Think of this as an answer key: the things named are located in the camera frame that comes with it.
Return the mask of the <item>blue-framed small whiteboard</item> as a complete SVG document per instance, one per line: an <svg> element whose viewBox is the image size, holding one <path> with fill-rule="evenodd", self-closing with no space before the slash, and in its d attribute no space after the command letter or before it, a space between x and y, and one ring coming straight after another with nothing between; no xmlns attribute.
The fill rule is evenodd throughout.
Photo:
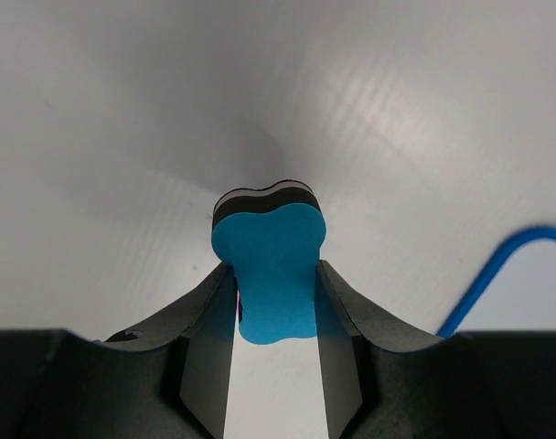
<svg viewBox="0 0 556 439"><path fill-rule="evenodd" d="M556 331L556 228L521 230L497 246L436 332Z"/></svg>

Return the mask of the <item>blue foam whiteboard eraser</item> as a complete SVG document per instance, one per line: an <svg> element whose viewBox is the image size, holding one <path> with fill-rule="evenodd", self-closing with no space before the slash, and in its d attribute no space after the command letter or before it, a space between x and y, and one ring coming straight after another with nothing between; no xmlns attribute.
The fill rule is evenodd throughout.
<svg viewBox="0 0 556 439"><path fill-rule="evenodd" d="M245 340L315 337L315 276L325 239L318 200L301 181L237 188L218 200L211 246L233 269Z"/></svg>

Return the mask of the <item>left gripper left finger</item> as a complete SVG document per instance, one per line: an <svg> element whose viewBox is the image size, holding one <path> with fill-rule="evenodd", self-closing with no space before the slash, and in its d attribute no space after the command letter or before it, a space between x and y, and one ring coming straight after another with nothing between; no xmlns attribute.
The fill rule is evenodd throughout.
<svg viewBox="0 0 556 439"><path fill-rule="evenodd" d="M220 264L104 341L0 329L0 438L220 438L236 305Z"/></svg>

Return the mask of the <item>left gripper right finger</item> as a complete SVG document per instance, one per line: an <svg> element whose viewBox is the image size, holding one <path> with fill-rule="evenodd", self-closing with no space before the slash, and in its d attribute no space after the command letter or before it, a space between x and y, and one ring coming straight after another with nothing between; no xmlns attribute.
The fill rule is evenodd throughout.
<svg viewBox="0 0 556 439"><path fill-rule="evenodd" d="M332 438L556 438L556 331L441 338L316 270Z"/></svg>

